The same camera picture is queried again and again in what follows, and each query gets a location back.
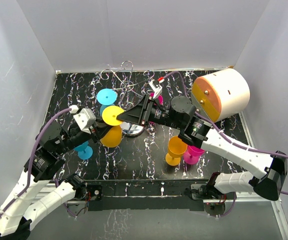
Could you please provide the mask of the orange wine glass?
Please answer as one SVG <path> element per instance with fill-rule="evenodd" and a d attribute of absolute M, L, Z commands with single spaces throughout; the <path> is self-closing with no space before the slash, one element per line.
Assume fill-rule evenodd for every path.
<path fill-rule="evenodd" d="M 172 167 L 179 165 L 187 147 L 188 145 L 178 136 L 173 136 L 168 142 L 168 151 L 165 156 L 166 163 Z"/>
<path fill-rule="evenodd" d="M 111 127 L 105 136 L 100 140 L 102 145 L 105 147 L 115 148 L 120 144 L 122 140 L 122 129 L 120 125 L 123 123 L 123 121 L 118 120 L 117 116 L 123 112 L 124 110 L 122 108 L 114 105 L 108 106 L 103 110 L 102 119 L 108 126 Z"/>

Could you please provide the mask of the orange wine glass front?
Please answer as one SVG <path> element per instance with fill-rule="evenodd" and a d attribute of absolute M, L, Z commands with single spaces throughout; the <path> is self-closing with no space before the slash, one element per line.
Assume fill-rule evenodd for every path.
<path fill-rule="evenodd" d="M 188 145 L 178 136 L 173 136 L 168 142 L 168 151 L 165 156 L 166 163 L 172 167 L 179 165 L 187 147 Z"/>

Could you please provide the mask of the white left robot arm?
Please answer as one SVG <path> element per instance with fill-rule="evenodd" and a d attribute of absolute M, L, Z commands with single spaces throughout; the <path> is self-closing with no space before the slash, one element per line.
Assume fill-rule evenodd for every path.
<path fill-rule="evenodd" d="M 37 223 L 53 210 L 73 198 L 86 196 L 86 182 L 74 173 L 33 202 L 64 164 L 64 154 L 89 140 L 101 140 L 111 128 L 100 118 L 76 120 L 69 130 L 54 118 L 43 126 L 18 182 L 0 207 L 0 240 L 27 239 Z"/>

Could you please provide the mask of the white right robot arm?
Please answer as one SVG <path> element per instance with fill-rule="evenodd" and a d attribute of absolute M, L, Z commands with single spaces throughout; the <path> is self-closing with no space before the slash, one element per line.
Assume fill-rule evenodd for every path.
<path fill-rule="evenodd" d="M 178 137 L 189 146 L 215 153 L 244 168 L 244 172 L 215 172 L 209 179 L 207 194 L 216 199 L 230 192 L 256 193 L 276 201 L 287 175 L 287 158 L 281 151 L 263 152 L 219 133 L 185 96 L 174 97 L 168 108 L 145 95 L 134 107 L 117 115 L 117 119 L 136 125 L 153 122 L 179 130 Z"/>

